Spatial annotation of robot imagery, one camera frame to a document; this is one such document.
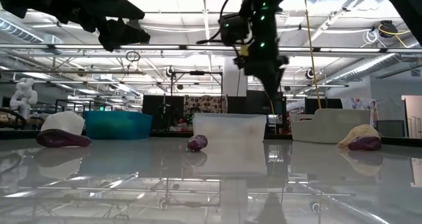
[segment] white sink-shaped container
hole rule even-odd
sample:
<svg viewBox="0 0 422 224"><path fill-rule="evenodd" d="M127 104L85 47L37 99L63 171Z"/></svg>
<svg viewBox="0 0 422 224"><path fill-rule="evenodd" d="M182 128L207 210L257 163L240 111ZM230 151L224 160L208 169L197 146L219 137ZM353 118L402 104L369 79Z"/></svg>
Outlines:
<svg viewBox="0 0 422 224"><path fill-rule="evenodd" d="M205 135L208 141L262 142L265 124L266 115L195 113L193 132Z"/></svg>

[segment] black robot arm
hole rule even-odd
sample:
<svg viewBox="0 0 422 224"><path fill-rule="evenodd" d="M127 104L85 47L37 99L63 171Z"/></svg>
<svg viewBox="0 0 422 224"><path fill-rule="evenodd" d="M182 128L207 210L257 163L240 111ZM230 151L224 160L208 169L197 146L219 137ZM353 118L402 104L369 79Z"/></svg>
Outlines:
<svg viewBox="0 0 422 224"><path fill-rule="evenodd" d="M280 85L283 76L282 64L288 64L288 58L279 56L278 36L275 14L282 11L278 5L283 0L243 0L237 14L228 14L220 18L220 33L225 45L243 44L247 50L234 59L235 64L245 70L245 75L259 78L267 94L272 97ZM419 30L422 7L421 0L390 0L397 9L413 35L422 42L422 30ZM252 37L244 43L251 29Z"/></svg>

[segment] glossy table surface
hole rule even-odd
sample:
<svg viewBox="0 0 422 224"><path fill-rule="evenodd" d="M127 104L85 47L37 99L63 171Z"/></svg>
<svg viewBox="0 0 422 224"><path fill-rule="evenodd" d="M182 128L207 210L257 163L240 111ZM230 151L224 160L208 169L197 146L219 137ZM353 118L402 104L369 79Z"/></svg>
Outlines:
<svg viewBox="0 0 422 224"><path fill-rule="evenodd" d="M186 141L0 141L0 223L422 223L420 148Z"/></svg>

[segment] translucent plastic bin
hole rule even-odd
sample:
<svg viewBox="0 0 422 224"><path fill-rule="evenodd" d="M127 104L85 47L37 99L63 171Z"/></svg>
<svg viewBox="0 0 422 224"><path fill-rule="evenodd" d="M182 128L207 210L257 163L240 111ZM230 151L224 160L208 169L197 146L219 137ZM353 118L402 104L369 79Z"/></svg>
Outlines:
<svg viewBox="0 0 422 224"><path fill-rule="evenodd" d="M86 111L86 135L91 139L148 138L152 116L129 111Z"/></svg>
<svg viewBox="0 0 422 224"><path fill-rule="evenodd" d="M266 116L242 114L195 113L194 134L208 140L264 140Z"/></svg>

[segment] teal plastic bin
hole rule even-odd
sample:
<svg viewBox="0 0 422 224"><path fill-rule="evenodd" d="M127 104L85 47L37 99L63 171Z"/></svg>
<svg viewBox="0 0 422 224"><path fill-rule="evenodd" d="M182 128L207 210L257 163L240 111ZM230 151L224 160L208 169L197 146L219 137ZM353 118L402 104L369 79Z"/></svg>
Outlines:
<svg viewBox="0 0 422 224"><path fill-rule="evenodd" d="M91 139L148 138L152 116L129 111L85 111L86 135Z"/></svg>

